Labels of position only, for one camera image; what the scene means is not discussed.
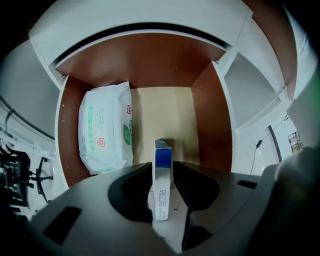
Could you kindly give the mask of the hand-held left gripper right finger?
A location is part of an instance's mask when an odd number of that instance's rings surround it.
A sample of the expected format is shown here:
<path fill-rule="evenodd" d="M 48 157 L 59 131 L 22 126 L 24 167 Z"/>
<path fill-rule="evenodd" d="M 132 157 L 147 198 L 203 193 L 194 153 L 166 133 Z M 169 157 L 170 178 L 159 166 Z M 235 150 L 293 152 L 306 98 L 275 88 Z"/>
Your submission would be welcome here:
<path fill-rule="evenodd" d="M 198 246 L 212 234 L 204 227 L 196 224 L 192 213 L 207 210 L 220 192 L 218 183 L 181 162 L 173 162 L 173 182 L 181 198 L 187 206 L 182 251 Z"/>

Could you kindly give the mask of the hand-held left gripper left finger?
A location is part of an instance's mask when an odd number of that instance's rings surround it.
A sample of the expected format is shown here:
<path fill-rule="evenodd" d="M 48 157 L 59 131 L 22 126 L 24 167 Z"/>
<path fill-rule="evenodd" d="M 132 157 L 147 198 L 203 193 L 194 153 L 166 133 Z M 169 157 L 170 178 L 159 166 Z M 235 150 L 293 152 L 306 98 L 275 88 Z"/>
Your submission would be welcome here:
<path fill-rule="evenodd" d="M 128 220 L 151 223 L 152 211 L 148 197 L 153 185 L 152 163 L 116 179 L 108 188 L 108 200 L 113 208 Z"/>

